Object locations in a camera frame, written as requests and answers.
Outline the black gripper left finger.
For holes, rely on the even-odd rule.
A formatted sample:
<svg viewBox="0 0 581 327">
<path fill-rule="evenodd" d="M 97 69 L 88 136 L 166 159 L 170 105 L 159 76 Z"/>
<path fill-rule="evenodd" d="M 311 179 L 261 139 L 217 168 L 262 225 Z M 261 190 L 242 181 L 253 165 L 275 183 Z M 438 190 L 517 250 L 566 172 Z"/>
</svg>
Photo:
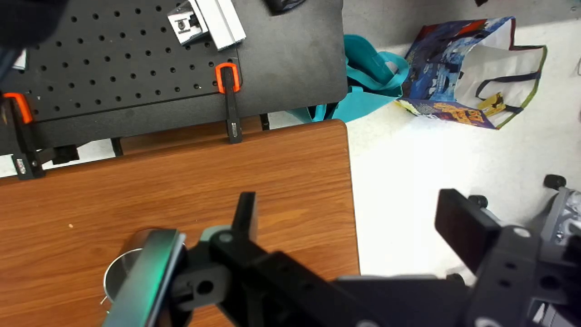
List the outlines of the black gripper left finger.
<svg viewBox="0 0 581 327">
<path fill-rule="evenodd" d="M 241 194 L 235 219 L 233 219 L 233 232 L 242 239 L 257 237 L 257 194 L 255 192 Z"/>
</svg>

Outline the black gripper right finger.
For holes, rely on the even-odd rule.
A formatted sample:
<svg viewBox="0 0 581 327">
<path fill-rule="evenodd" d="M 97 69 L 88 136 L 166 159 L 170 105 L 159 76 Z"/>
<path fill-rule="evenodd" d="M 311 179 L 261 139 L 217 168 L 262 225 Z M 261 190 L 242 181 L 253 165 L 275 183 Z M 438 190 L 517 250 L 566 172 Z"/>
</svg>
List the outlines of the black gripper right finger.
<svg viewBox="0 0 581 327">
<path fill-rule="evenodd" d="M 435 227 L 471 272 L 480 268 L 502 230 L 487 207 L 484 194 L 464 196 L 457 188 L 442 188 L 438 194 Z"/>
</svg>

